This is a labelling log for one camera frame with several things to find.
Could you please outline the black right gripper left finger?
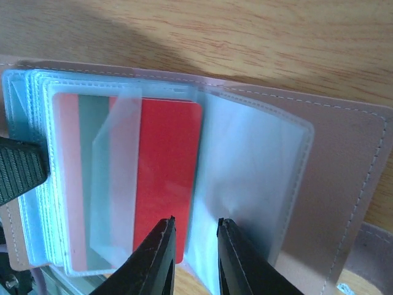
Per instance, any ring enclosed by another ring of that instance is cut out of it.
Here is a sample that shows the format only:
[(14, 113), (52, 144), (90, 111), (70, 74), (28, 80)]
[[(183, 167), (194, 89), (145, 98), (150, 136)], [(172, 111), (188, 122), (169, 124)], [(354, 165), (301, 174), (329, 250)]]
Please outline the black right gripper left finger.
[(175, 217), (161, 219), (126, 262), (92, 295), (166, 294), (174, 292)]

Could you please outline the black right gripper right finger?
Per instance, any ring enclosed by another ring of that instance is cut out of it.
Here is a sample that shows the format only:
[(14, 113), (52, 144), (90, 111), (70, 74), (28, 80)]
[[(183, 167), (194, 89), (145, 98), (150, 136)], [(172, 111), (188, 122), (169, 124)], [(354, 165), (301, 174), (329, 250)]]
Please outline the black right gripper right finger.
[(301, 294), (255, 249), (240, 227), (220, 218), (217, 228), (221, 294)]

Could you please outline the pink leather card holder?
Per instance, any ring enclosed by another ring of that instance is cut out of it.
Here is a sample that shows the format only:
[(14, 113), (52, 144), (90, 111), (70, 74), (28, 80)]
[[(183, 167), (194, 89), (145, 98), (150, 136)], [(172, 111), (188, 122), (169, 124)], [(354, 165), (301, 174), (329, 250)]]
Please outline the pink leather card holder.
[(217, 223), (229, 218), (304, 294), (331, 294), (392, 149), (392, 109), (190, 74), (62, 61), (1, 60), (1, 138), (38, 144), (49, 176), (1, 206), (16, 271), (66, 269), (52, 98), (191, 91), (202, 108), (184, 255), (219, 294)]

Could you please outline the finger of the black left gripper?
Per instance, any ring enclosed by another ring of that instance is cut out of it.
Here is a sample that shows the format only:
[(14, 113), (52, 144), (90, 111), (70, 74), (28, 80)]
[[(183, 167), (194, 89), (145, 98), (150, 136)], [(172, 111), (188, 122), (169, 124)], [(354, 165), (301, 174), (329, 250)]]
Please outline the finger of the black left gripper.
[(43, 184), (48, 176), (48, 160), (38, 144), (1, 138), (2, 206)]

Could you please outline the red stripe card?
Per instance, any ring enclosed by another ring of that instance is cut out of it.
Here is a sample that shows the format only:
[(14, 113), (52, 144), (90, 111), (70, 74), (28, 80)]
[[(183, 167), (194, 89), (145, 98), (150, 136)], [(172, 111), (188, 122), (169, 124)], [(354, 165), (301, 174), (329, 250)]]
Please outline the red stripe card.
[(52, 106), (67, 271), (113, 272), (170, 216), (181, 262), (202, 119), (193, 93), (58, 92)]

